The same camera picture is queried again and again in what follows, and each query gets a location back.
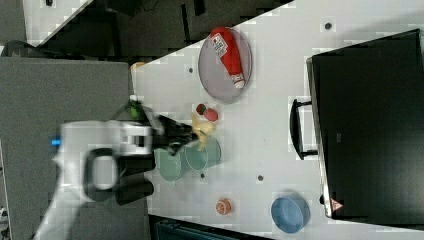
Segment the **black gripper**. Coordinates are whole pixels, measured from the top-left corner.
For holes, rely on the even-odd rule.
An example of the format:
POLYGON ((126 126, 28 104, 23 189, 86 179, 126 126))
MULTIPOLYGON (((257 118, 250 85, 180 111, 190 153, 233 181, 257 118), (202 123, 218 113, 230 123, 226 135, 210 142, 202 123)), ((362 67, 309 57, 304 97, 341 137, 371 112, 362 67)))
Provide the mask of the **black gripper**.
POLYGON ((148 115, 147 119, 152 127, 153 150, 163 149, 171 155, 176 155, 185 147, 199 141, 191 125, 177 122, 163 115, 148 115))

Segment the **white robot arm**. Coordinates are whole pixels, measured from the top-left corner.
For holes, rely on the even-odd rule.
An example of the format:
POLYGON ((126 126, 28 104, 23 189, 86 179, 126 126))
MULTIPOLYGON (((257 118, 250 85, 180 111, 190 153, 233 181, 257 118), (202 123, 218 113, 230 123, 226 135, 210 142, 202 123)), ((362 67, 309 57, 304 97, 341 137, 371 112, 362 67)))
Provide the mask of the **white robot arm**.
POLYGON ((150 171, 155 150, 175 154, 197 140, 192 126, 159 115, 62 124, 53 157, 60 173, 33 240, 67 240, 85 204, 120 195, 126 161, 133 161, 141 172, 150 171))

